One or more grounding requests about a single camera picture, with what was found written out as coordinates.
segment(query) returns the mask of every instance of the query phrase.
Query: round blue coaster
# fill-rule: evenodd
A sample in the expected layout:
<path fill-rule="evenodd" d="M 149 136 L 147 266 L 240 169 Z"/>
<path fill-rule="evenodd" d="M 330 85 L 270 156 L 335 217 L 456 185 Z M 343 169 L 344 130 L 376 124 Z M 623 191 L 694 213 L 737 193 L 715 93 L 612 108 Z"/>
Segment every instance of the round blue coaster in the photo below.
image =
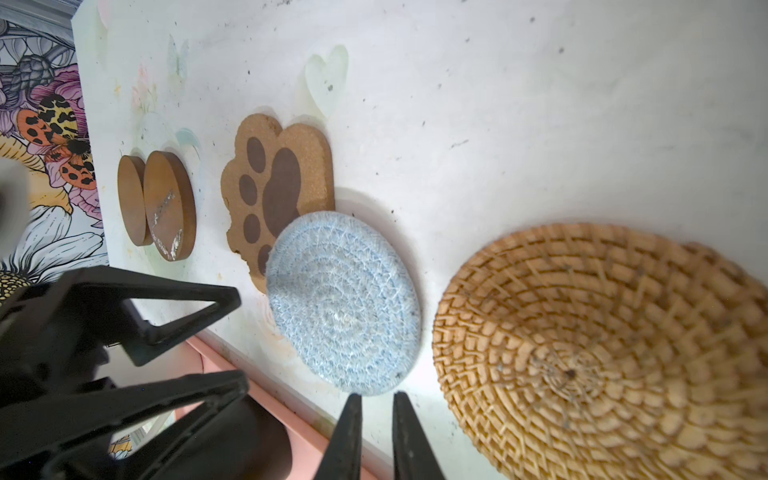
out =
<path fill-rule="evenodd" d="M 318 376 L 378 395 L 419 353 L 419 301 L 400 257 L 356 218 L 316 212 L 280 234 L 266 264 L 275 323 Z"/>

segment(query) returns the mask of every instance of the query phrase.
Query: paw-shaped cork coaster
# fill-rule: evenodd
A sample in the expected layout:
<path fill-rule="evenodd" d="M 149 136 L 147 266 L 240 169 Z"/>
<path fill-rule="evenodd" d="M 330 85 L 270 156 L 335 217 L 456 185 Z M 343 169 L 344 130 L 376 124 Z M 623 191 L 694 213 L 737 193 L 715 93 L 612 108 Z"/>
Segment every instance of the paw-shaped cork coaster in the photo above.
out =
<path fill-rule="evenodd" d="M 266 293 L 266 261 L 280 232 L 299 215 L 335 208 L 328 141 L 309 125 L 283 130 L 272 117 L 250 115 L 237 129 L 221 195 L 232 217 L 230 249 L 248 262 L 253 284 Z"/>

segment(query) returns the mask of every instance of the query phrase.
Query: floral wallpaper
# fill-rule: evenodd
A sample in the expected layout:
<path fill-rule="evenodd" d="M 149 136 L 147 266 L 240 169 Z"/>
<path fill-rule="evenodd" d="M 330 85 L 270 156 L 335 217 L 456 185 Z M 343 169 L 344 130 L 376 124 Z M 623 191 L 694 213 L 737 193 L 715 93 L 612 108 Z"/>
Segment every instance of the floral wallpaper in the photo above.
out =
<path fill-rule="evenodd" d="M 76 54 L 0 20 L 0 157 L 27 167 L 29 224 L 0 259 L 0 303 L 16 288 L 108 264 Z"/>

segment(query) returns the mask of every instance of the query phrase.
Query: white table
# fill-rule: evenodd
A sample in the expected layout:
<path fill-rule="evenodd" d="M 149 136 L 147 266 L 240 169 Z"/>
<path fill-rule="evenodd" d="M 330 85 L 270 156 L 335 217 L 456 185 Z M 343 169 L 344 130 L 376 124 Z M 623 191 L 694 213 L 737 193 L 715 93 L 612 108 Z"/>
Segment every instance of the white table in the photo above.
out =
<path fill-rule="evenodd" d="M 346 394 L 316 378 L 270 320 L 227 246 L 220 173 L 254 112 L 321 125 L 336 206 L 389 239 L 422 304 L 419 361 L 400 386 L 448 478 L 501 478 L 448 410 L 431 325 L 476 250 L 557 220 L 614 222 L 715 247 L 768 280 L 768 5 L 762 0 L 86 0 L 73 21 L 110 262 L 234 285 L 243 307 L 206 339 L 321 432 Z M 169 35 L 189 42 L 183 87 Z M 345 45 L 336 112 L 319 122 L 302 86 L 312 54 Z M 143 65 L 142 117 L 131 87 Z M 174 132 L 191 129 L 200 155 Z M 192 256 L 164 262 L 124 231 L 122 154 L 179 152 L 197 204 Z M 144 304 L 163 322 L 190 306 Z M 366 464 L 391 476 L 392 396 L 364 401 Z"/>

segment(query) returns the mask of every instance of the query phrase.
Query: round wooden coaster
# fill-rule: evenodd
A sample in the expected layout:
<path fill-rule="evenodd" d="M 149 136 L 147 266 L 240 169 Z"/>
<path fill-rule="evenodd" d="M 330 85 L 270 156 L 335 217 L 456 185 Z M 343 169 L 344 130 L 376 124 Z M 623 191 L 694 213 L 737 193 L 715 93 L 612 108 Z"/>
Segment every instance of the round wooden coaster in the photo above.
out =
<path fill-rule="evenodd" d="M 547 225 L 462 266 L 432 350 L 459 425 L 509 478 L 765 478 L 766 302 L 700 244 Z"/>
<path fill-rule="evenodd" d="M 124 155 L 118 165 L 118 199 L 125 230 L 138 247 L 152 243 L 144 209 L 144 161 Z"/>
<path fill-rule="evenodd" d="M 150 154 L 144 171 L 144 208 L 160 255 L 169 262 L 190 256 L 197 216 L 190 179 L 176 155 Z"/>

